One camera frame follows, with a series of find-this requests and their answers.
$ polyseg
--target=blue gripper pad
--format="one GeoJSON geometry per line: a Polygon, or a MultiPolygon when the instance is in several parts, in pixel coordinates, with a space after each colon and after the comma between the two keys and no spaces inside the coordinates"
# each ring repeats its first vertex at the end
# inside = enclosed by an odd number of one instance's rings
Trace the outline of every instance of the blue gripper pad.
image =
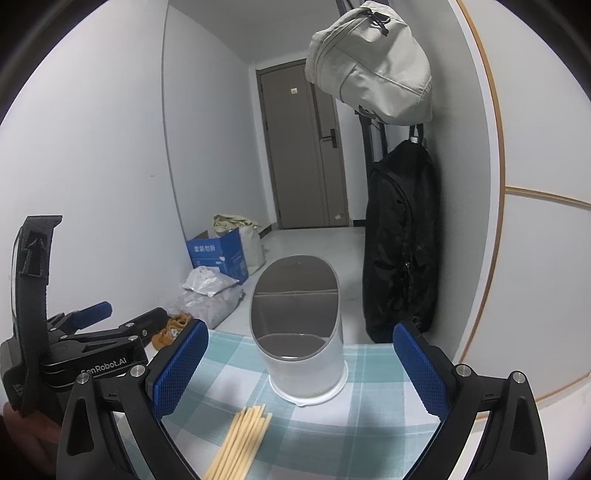
{"type": "Polygon", "coordinates": [[[82,330],[109,318],[111,315],[113,315],[113,307],[108,301],[103,301],[84,310],[73,312],[69,322],[74,328],[82,330]]]}
{"type": "Polygon", "coordinates": [[[441,421],[445,420],[450,408],[449,393],[441,375],[402,323],[394,327],[392,340],[394,351],[423,405],[431,415],[436,415],[441,421]]]}
{"type": "Polygon", "coordinates": [[[174,412],[209,343],[207,326],[191,320],[172,345],[163,347],[150,362],[146,391],[154,417],[174,412]]]}

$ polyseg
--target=plastic container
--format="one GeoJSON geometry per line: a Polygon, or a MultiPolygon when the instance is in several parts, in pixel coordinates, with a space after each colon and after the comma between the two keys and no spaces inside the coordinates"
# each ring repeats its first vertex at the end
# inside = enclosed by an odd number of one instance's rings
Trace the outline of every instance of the plastic container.
{"type": "Polygon", "coordinates": [[[339,283],[321,258],[282,258],[262,273],[252,298],[251,330],[280,397],[316,405],[345,386],[339,283]]]}

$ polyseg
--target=black bag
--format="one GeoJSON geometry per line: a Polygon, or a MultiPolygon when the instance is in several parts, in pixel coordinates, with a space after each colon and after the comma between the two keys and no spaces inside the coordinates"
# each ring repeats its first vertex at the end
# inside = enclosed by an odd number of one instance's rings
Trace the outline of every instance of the black bag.
{"type": "Polygon", "coordinates": [[[398,322],[431,326],[439,272],[439,181],[431,157],[403,141],[369,176],[363,260],[363,314],[376,343],[391,343],[398,322]]]}

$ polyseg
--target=white bag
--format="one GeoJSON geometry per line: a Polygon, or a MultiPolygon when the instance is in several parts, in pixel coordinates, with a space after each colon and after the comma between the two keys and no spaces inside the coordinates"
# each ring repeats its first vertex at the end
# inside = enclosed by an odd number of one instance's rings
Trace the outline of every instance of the white bag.
{"type": "Polygon", "coordinates": [[[214,329],[224,321],[238,305],[243,289],[239,285],[227,288],[210,298],[194,291],[186,291],[174,302],[165,306],[169,315],[180,312],[190,313],[193,318],[205,322],[209,329],[214,329]]]}
{"type": "Polygon", "coordinates": [[[262,249],[261,236],[254,225],[246,225],[240,227],[240,240],[248,275],[252,275],[265,264],[265,252],[262,249]]]}
{"type": "Polygon", "coordinates": [[[306,79],[385,124],[417,125],[433,117],[427,56],[404,20],[377,2],[314,34],[306,79]]]}
{"type": "Polygon", "coordinates": [[[237,283],[235,278],[220,273],[219,267],[201,266],[191,270],[183,288],[211,298],[237,283]]]}

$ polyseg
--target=metal screw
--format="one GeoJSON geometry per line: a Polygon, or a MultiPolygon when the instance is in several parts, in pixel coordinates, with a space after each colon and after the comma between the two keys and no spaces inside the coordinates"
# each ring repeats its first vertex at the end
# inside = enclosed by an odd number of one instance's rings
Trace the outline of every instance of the metal screw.
{"type": "Polygon", "coordinates": [[[513,374],[513,380],[515,380],[517,383],[525,383],[525,375],[521,372],[515,372],[513,374]]]}
{"type": "Polygon", "coordinates": [[[472,375],[472,369],[464,364],[458,365],[456,367],[456,372],[458,375],[460,375],[460,377],[469,377],[472,375]]]}
{"type": "Polygon", "coordinates": [[[132,377],[141,377],[146,372],[146,367],[143,365],[134,365],[129,369],[129,373],[132,377]]]}
{"type": "Polygon", "coordinates": [[[76,382],[80,385],[84,385],[86,382],[90,380],[90,375],[86,372],[82,372],[78,377],[76,377],[76,382]]]}

